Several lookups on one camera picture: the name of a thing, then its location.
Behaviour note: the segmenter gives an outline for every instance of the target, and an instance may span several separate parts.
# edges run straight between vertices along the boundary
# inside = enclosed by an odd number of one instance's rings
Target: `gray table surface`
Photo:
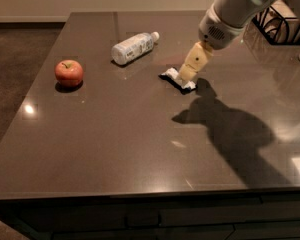
[[[182,95],[158,75],[180,67],[202,16],[71,14],[0,144],[0,200],[299,189],[300,47],[249,25]],[[111,62],[119,40],[153,31],[151,53]],[[67,58],[85,71],[68,93],[54,76]]]

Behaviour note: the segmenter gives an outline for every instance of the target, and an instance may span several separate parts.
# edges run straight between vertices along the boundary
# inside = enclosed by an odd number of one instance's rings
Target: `floor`
[[[0,25],[0,141],[56,41],[61,25]],[[0,240],[27,240],[0,222]]]

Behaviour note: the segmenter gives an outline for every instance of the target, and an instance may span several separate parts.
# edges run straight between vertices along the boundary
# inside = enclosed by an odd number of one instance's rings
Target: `apple stem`
[[[65,64],[65,63],[62,63],[62,65],[64,65],[66,68],[68,68],[67,64]]]

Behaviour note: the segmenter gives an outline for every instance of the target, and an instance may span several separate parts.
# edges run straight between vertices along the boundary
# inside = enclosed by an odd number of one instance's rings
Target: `bottle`
[[[158,39],[158,32],[153,32],[151,34],[141,33],[130,37],[112,47],[112,58],[117,64],[125,65],[140,57],[142,54],[151,51],[154,43],[158,41]]]

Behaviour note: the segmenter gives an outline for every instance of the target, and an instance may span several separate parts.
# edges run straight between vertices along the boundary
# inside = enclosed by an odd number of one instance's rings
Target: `red apple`
[[[75,60],[60,61],[54,73],[58,82],[64,87],[76,87],[83,79],[83,69],[79,62]]]

